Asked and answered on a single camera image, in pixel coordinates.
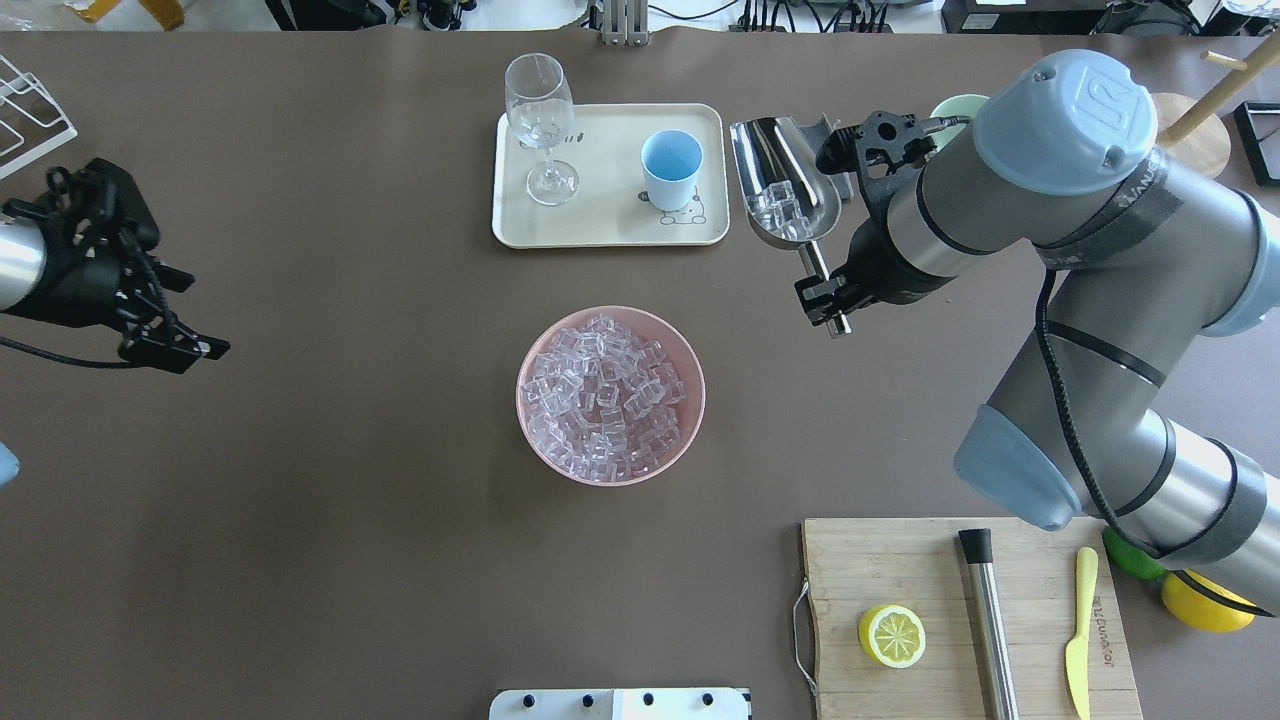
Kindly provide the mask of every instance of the metal muddler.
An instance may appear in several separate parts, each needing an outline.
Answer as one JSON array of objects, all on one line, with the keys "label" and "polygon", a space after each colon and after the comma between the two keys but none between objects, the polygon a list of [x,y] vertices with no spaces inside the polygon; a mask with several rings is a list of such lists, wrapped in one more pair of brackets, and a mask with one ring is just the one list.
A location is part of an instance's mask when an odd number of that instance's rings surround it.
[{"label": "metal muddler", "polygon": [[960,530],[959,534],[965,562],[969,564],[969,582],[978,601],[989,710],[996,720],[1018,720],[1014,670],[1009,661],[1005,623],[1000,615],[1000,597],[996,593],[996,566],[991,561],[991,529]]}]

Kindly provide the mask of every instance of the pink bowl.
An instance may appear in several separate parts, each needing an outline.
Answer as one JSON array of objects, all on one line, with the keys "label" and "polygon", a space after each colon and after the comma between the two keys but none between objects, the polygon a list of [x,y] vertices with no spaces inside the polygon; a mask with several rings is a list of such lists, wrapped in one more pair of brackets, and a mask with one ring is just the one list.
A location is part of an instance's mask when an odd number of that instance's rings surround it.
[{"label": "pink bowl", "polygon": [[[634,332],[637,337],[646,341],[655,340],[660,342],[663,350],[667,351],[667,361],[676,368],[676,374],[678,374],[680,379],[685,383],[685,398],[675,406],[676,420],[680,423],[680,432],[681,436],[684,436],[684,439],[680,445],[671,447],[662,457],[658,459],[658,468],[652,473],[616,483],[596,483],[584,478],[575,478],[566,469],[556,465],[549,457],[543,455],[534,445],[534,438],[529,434],[529,407],[526,407],[525,398],[521,397],[520,393],[520,387],[527,383],[534,375],[534,359],[536,359],[540,352],[547,351],[552,340],[556,337],[557,331],[561,328],[580,327],[602,313],[631,328],[631,332]],[[625,307],[622,305],[602,305],[599,307],[579,310],[577,313],[573,313],[572,315],[568,315],[547,328],[547,332],[544,332],[538,341],[534,342],[534,346],[529,348],[529,354],[525,355],[525,363],[520,366],[520,375],[516,378],[516,418],[520,420],[520,429],[524,430],[525,439],[529,441],[529,447],[531,447],[534,452],[543,459],[543,462],[547,462],[547,465],[557,473],[571,480],[577,480],[589,486],[632,486],[641,480],[648,480],[667,468],[671,468],[671,465],[676,460],[680,460],[680,456],[689,450],[689,446],[692,445],[694,436],[698,434],[698,428],[703,424],[703,411],[705,409],[707,380],[703,378],[703,366],[698,363],[698,356],[694,355],[694,348],[689,346],[689,341],[685,340],[685,336],[680,334],[676,328],[671,327],[666,320],[652,313],[645,313],[644,310],[637,310],[635,307]]]}]

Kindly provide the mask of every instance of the wine glass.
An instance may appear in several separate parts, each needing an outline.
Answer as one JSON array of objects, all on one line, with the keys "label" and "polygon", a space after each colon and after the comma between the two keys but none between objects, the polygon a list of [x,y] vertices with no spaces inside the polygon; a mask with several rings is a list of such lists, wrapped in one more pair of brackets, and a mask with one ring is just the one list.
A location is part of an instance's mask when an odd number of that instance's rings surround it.
[{"label": "wine glass", "polygon": [[545,151],[545,161],[529,172],[529,195],[543,205],[563,205],[577,192],[577,170],[552,160],[552,147],[573,129],[573,97],[564,68],[541,53],[521,55],[507,65],[507,120],[526,146]]}]

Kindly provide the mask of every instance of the wine glass base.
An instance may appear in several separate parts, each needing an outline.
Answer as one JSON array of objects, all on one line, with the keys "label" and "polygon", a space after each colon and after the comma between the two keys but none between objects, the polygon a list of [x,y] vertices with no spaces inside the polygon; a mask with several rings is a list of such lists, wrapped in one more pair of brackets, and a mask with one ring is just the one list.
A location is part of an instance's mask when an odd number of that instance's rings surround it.
[{"label": "wine glass base", "polygon": [[563,160],[552,160],[553,172],[539,164],[529,170],[529,196],[543,205],[563,205],[577,195],[577,170]]}]

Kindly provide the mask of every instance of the yellow knife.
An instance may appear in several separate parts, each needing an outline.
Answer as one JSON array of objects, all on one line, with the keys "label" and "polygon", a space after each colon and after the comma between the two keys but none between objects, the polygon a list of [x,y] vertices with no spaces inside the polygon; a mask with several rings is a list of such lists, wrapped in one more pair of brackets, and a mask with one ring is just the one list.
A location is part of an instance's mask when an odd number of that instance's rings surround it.
[{"label": "yellow knife", "polygon": [[1066,643],[1066,687],[1080,720],[1089,720],[1089,615],[1098,583],[1098,553],[1082,547],[1075,553],[1075,637]]}]

